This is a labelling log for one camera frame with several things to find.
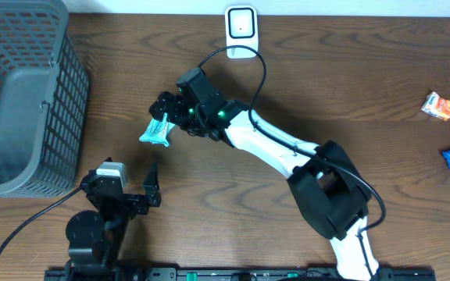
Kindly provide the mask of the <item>light green wipes packet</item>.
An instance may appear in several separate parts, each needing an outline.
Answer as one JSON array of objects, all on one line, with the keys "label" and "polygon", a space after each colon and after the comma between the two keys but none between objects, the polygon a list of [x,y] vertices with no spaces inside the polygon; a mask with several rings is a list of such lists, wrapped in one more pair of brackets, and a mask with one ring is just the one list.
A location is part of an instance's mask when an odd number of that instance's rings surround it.
[{"label": "light green wipes packet", "polygon": [[139,141],[169,147],[168,136],[173,128],[174,125],[168,121],[168,115],[165,113],[160,121],[157,119],[150,121],[145,132],[139,137]]}]

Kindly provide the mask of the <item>orange snack packet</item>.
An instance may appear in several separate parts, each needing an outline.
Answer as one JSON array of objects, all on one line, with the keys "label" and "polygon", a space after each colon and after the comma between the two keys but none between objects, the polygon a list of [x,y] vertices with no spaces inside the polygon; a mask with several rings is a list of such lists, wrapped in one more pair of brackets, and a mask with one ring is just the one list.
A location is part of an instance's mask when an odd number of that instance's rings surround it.
[{"label": "orange snack packet", "polygon": [[450,100],[441,98],[433,91],[427,95],[421,110],[430,116],[447,121],[450,119]]}]

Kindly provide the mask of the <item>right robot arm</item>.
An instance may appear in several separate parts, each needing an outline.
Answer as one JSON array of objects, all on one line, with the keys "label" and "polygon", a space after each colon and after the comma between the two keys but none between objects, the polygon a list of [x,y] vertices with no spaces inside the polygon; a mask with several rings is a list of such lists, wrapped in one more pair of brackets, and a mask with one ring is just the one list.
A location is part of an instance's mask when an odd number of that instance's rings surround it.
[{"label": "right robot arm", "polygon": [[222,141],[256,156],[282,174],[304,220],[328,239],[344,279],[371,280],[379,264],[367,237],[372,191],[343,148],[299,140],[265,122],[237,100],[227,100],[196,67],[177,81],[178,94],[163,91],[150,106],[161,141],[173,126]]}]

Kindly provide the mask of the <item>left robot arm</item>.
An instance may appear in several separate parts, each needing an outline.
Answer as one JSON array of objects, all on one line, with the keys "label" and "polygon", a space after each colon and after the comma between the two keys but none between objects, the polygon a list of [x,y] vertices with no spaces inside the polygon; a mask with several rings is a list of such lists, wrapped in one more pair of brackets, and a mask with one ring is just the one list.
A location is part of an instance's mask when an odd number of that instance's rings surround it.
[{"label": "left robot arm", "polygon": [[66,226],[70,260],[65,280],[144,280],[145,270],[118,261],[129,222],[159,207],[158,166],[150,166],[143,194],[127,194],[125,165],[107,158],[81,180],[80,188],[95,210],[74,215]]}]

